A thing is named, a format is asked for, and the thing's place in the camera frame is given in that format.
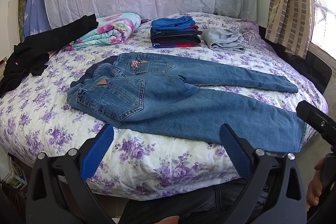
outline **folded clothes stack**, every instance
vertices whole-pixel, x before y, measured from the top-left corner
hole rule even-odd
[[[152,22],[151,41],[153,48],[194,47],[201,34],[192,17],[160,18]]]

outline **bolt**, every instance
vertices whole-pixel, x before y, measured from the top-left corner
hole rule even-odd
[[[258,148],[258,149],[255,151],[255,153],[256,153],[258,156],[263,156],[263,155],[265,155],[264,150],[262,150],[262,149],[260,149],[260,148]]]
[[[74,155],[76,155],[76,154],[77,154],[77,149],[75,149],[75,148],[70,149],[70,150],[68,151],[68,154],[69,154],[70,156],[74,156]]]
[[[41,160],[41,159],[44,159],[44,156],[45,156],[45,153],[39,153],[38,155],[37,155],[37,158],[39,159],[39,160]]]
[[[290,159],[290,160],[294,160],[295,159],[295,155],[293,153],[288,153],[287,154],[287,157]]]

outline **dark pants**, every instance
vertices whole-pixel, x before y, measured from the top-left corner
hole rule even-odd
[[[130,200],[119,224],[153,224],[170,216],[179,216],[179,224],[219,224],[245,185],[244,179],[237,179],[167,198]],[[262,192],[252,216],[260,212],[266,197]]]

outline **folded gray sweatshirt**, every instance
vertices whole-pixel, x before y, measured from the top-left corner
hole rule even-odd
[[[245,52],[245,41],[238,31],[228,28],[210,28],[202,31],[202,39],[213,51]]]

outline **red logo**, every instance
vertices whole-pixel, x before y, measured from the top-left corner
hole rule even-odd
[[[140,66],[140,61],[134,60],[131,64],[132,68],[138,68]]]

